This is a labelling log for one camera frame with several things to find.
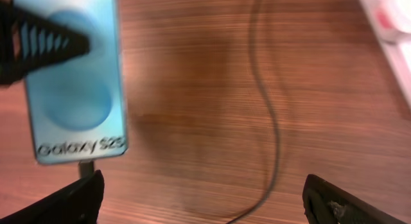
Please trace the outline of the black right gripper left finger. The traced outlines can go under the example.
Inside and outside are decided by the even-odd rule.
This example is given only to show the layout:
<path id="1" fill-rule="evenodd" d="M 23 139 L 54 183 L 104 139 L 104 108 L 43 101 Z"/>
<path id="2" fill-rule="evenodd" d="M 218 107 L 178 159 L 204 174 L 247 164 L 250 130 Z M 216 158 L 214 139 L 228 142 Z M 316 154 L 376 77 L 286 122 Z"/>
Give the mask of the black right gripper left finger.
<path id="1" fill-rule="evenodd" d="M 96 224 L 104 194 L 100 170 L 1 218 L 1 224 Z"/>

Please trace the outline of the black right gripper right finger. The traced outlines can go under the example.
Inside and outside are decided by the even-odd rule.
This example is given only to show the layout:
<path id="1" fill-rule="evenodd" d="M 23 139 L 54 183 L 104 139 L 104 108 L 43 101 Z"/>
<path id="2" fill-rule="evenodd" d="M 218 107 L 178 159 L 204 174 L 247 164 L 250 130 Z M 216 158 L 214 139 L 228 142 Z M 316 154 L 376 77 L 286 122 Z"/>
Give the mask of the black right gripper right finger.
<path id="1" fill-rule="evenodd" d="M 302 200 L 309 224 L 406 224 L 314 174 Z"/>

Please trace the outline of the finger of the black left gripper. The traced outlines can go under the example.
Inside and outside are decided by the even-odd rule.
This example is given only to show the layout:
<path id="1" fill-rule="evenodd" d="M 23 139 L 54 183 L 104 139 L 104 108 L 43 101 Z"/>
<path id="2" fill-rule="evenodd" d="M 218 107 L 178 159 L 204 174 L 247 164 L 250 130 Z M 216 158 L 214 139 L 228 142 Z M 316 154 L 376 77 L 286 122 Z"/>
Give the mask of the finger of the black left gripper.
<path id="1" fill-rule="evenodd" d="M 86 55 L 89 38 L 11 2 L 1 0 L 1 85 L 42 67 Z"/>

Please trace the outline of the Samsung Galaxy smartphone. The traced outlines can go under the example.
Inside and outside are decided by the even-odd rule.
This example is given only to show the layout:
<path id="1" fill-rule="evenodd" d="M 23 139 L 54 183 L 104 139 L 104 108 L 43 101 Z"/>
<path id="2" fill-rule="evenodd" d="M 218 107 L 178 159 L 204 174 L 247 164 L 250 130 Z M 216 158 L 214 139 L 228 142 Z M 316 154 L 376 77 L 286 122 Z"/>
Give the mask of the Samsung Galaxy smartphone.
<path id="1" fill-rule="evenodd" d="M 116 157 L 127 150 L 117 0 L 14 0 L 83 33 L 86 55 L 25 79 L 35 158 L 41 164 Z"/>

